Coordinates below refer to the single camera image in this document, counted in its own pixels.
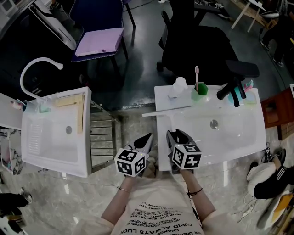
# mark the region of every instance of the drain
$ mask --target drain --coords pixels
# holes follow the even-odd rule
[[[218,129],[218,127],[219,127],[219,123],[218,123],[216,120],[212,119],[212,120],[210,121],[210,127],[211,127],[211,129],[213,129],[213,130]]]
[[[72,129],[71,126],[67,126],[67,127],[65,128],[65,131],[66,131],[66,134],[71,134],[72,131],[73,131],[73,129]]]

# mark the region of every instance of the bracelet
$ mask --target bracelet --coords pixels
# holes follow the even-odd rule
[[[121,188],[121,187],[117,187],[119,190],[123,190],[123,191],[125,191],[125,192],[128,192],[128,193],[130,193],[130,191],[127,191],[127,190],[125,190],[125,189],[123,189],[123,188]]]
[[[189,196],[195,196],[198,192],[201,192],[202,189],[203,189],[203,188],[201,188],[199,191],[194,192],[194,193],[189,193],[189,192],[188,192],[188,195],[189,195]]]

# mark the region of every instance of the white bottle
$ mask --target white bottle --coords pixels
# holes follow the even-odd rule
[[[178,98],[184,90],[188,89],[186,80],[183,77],[178,77],[175,83],[170,88],[168,93],[169,98]]]

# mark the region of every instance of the sink basin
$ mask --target sink basin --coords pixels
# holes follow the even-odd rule
[[[243,157],[266,148],[266,133],[257,89],[252,89],[257,103],[235,108],[227,98],[218,100],[220,87],[208,86],[209,93],[198,103],[191,100],[191,89],[180,100],[165,98],[168,86],[155,87],[156,110],[181,106],[157,116],[159,170],[171,170],[167,155],[166,131],[180,129],[190,135],[202,152],[199,167]]]
[[[84,87],[47,97],[54,99],[80,93],[85,94],[83,131],[80,134],[77,131],[77,105],[53,107],[50,112],[44,113],[23,113],[22,159],[24,162],[80,177],[91,174],[91,90]]]

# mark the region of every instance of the pink toothbrush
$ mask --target pink toothbrush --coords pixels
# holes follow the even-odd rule
[[[195,73],[196,73],[195,90],[198,92],[198,90],[199,90],[199,86],[198,86],[198,74],[199,74],[199,68],[198,68],[198,66],[195,67]]]

